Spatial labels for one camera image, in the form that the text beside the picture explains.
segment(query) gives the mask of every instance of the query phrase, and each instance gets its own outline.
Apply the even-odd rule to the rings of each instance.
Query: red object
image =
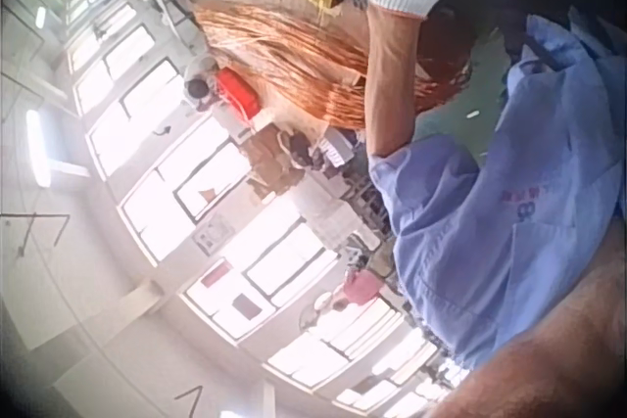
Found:
[[[384,282],[373,272],[363,269],[344,281],[344,296],[350,303],[365,305],[379,294]]]
[[[242,121],[250,121],[260,111],[257,92],[237,72],[224,68],[217,73],[216,79],[220,95]]]

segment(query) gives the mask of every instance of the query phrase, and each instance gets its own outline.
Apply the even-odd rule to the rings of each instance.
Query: dark hair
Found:
[[[185,85],[187,92],[192,98],[200,100],[209,95],[209,85],[202,78],[192,78]]]
[[[335,310],[336,312],[343,312],[344,310],[346,310],[346,307],[349,306],[348,300],[346,299],[340,299],[339,301],[336,301],[333,303],[333,310]]]

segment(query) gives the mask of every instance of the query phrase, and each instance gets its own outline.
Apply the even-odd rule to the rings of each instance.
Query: pink object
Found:
[[[344,295],[350,303],[364,305],[379,294],[383,284],[376,274],[363,269],[347,276],[344,281]]]

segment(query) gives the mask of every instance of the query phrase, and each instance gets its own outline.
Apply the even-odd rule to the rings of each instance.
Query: skin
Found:
[[[365,132],[372,156],[388,157],[411,141],[421,22],[368,7]],[[469,375],[429,418],[599,416],[600,407],[624,388],[624,233],[624,222],[612,221],[573,291],[539,325]]]
[[[624,234],[614,220],[575,289],[428,418],[600,416],[625,382]]]
[[[388,157],[414,132],[415,51],[423,19],[368,7],[370,51],[365,83],[367,152]]]

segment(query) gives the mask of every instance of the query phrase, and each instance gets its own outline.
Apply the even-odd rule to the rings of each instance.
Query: worker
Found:
[[[197,112],[205,112],[219,101],[216,92],[217,71],[217,62],[209,54],[194,57],[185,70],[185,96]]]
[[[332,293],[318,298],[314,310],[322,315],[331,310],[344,311],[350,304],[366,305],[376,299],[385,282],[366,268],[349,266],[344,282]]]
[[[568,1],[511,0],[508,100],[479,171],[450,136],[412,142],[415,51],[437,0],[368,0],[370,174],[404,291],[468,369],[564,300],[624,214],[625,60],[572,27]]]

